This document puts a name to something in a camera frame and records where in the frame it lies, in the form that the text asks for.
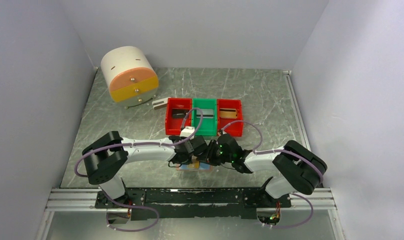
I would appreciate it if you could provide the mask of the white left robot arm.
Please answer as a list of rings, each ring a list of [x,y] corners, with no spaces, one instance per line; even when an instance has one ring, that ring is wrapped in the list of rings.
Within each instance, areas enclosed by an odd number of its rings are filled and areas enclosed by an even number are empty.
[[[114,207],[122,208],[129,200],[119,175],[124,165],[143,161],[188,165],[193,157],[207,152],[208,144],[203,136],[170,135],[157,140],[137,140],[109,131],[82,151],[80,161],[84,163],[88,183],[99,186]]]

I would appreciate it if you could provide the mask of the gold card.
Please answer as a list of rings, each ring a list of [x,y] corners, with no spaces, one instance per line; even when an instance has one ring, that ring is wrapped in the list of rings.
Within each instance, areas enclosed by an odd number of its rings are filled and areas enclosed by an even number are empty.
[[[199,169],[200,168],[200,162],[199,161],[194,161],[191,164],[187,165],[188,169]]]
[[[237,119],[238,111],[235,108],[220,108],[219,117],[222,119]]]

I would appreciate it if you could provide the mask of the tan leather card holder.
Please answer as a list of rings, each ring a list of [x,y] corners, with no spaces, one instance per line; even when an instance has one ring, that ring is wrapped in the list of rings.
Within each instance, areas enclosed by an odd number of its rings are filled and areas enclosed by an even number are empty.
[[[192,159],[189,164],[179,164],[176,166],[178,171],[210,171],[211,166],[207,163],[203,163]]]

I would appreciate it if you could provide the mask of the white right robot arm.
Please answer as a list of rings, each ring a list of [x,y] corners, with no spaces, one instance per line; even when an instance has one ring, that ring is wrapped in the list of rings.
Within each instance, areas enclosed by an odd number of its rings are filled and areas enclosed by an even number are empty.
[[[295,140],[289,140],[279,149],[253,151],[243,149],[230,134],[212,140],[196,159],[212,166],[230,163],[242,174],[278,171],[278,176],[269,177],[260,188],[259,199],[265,207],[272,207],[280,197],[290,193],[311,195],[322,184],[328,169],[321,158]]]

